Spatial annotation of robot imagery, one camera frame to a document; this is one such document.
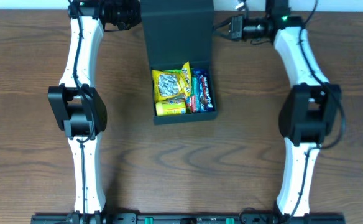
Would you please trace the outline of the dark green lidded box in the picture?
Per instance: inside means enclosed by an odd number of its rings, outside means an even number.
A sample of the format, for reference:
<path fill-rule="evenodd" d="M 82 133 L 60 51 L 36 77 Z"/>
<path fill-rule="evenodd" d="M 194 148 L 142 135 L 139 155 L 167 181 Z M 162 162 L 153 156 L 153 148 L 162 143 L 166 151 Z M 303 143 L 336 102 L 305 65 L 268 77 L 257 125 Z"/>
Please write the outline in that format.
<path fill-rule="evenodd" d="M 213 0 L 141 0 L 141 18 L 149 70 L 192 68 L 209 73 L 209 93 L 215 94 L 211 73 Z M 216 119 L 216 111 L 206 113 L 157 116 L 155 125 Z"/>

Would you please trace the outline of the green red chocolate bar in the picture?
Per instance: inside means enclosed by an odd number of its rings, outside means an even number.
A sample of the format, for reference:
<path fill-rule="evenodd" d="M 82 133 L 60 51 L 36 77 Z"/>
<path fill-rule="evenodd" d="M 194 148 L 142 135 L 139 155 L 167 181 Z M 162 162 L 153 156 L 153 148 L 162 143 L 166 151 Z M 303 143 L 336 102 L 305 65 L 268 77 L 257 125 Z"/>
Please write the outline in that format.
<path fill-rule="evenodd" d="M 191 112 L 199 113 L 200 112 L 200 101 L 199 101 L 199 84 L 198 78 L 196 76 L 192 76 L 191 78 Z"/>

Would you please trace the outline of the blue Oreo cookie pack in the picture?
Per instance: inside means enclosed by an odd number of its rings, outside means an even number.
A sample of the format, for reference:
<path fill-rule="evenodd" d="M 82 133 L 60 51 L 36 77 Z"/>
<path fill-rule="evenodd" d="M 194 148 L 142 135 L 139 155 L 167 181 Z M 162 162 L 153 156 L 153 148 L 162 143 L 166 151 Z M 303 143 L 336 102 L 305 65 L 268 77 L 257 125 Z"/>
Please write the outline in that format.
<path fill-rule="evenodd" d="M 210 96 L 211 96 L 211 103 L 212 103 L 212 106 L 213 106 L 213 111 L 216 111 L 216 98 L 215 98 L 215 95 L 213 93 L 211 93 Z"/>

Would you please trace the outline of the purple Dairy Milk bar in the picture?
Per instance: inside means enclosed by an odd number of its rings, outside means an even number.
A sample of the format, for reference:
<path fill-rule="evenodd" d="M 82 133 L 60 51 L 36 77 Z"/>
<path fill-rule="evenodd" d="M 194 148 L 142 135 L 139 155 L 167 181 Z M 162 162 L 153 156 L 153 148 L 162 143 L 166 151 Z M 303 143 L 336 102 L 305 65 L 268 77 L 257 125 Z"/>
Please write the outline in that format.
<path fill-rule="evenodd" d="M 209 93 L 209 73 L 207 70 L 194 68 L 194 76 L 198 79 L 198 100 L 200 112 L 214 111 L 213 102 Z"/>

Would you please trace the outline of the yellow Hacks candy bag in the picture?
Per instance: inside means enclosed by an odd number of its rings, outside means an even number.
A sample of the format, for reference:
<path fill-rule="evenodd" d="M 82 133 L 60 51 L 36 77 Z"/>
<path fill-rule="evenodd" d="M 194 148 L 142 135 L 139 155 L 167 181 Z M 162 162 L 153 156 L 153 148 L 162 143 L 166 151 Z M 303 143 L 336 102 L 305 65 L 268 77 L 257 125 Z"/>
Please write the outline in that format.
<path fill-rule="evenodd" d="M 191 95 L 191 68 L 190 63 L 183 65 L 181 70 L 152 70 L 154 101 L 164 101 L 182 96 Z"/>

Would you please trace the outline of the yellow plastic candy jar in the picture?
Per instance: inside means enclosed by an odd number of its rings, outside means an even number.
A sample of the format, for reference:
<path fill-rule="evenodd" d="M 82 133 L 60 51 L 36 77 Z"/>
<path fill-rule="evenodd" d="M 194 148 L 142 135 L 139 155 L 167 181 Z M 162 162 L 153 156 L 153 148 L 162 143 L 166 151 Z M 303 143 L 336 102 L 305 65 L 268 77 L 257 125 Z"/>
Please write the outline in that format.
<path fill-rule="evenodd" d="M 186 113 L 186 104 L 183 99 L 164 100 L 155 104 L 157 116 L 173 116 Z"/>

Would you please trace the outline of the green Haribo gummy bag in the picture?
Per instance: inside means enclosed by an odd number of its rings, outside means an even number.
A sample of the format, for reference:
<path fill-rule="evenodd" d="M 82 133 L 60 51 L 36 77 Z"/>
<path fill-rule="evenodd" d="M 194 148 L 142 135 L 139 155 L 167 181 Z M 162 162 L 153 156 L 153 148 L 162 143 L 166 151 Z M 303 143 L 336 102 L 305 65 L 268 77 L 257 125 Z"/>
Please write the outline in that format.
<path fill-rule="evenodd" d="M 185 87 L 185 91 L 183 93 L 180 93 L 177 96 L 174 96 L 173 98 L 171 98 L 171 100 L 179 100 L 179 99 L 184 99 L 185 104 L 186 104 L 186 113 L 190 114 L 191 113 L 191 106 L 192 106 L 192 102 L 191 102 L 191 72 L 189 68 L 183 68 L 181 70 L 174 70 L 174 72 L 178 72 L 181 73 L 186 81 L 186 87 Z"/>

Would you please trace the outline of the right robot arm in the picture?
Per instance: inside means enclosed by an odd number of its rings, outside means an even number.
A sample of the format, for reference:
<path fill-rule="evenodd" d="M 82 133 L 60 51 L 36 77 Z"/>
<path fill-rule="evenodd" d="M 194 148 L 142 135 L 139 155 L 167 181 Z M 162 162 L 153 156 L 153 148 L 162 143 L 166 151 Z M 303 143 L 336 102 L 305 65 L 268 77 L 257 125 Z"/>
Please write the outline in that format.
<path fill-rule="evenodd" d="M 308 41 L 311 17 L 291 14 L 288 1 L 267 1 L 265 16 L 249 18 L 246 1 L 236 6 L 243 14 L 213 26 L 213 35 L 252 45 L 270 43 L 284 64 L 290 92 L 278 116 L 285 141 L 286 158 L 282 186 L 273 212 L 251 208 L 262 223 L 325 223 L 334 218 L 315 218 L 310 213 L 309 194 L 315 163 L 321 151 L 337 145 L 346 130 L 341 88 L 321 71 Z"/>

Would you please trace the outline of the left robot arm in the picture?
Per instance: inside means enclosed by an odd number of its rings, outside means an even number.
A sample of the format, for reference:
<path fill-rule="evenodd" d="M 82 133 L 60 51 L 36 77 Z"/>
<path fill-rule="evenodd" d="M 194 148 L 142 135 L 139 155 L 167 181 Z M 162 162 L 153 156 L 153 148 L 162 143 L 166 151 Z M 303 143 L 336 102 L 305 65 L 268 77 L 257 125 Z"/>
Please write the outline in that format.
<path fill-rule="evenodd" d="M 73 156 L 76 197 L 67 223 L 103 223 L 106 197 L 100 147 L 107 109 L 96 89 L 98 52 L 106 30 L 118 31 L 141 22 L 140 1 L 70 1 L 71 41 L 64 73 L 48 89 L 48 101 Z"/>

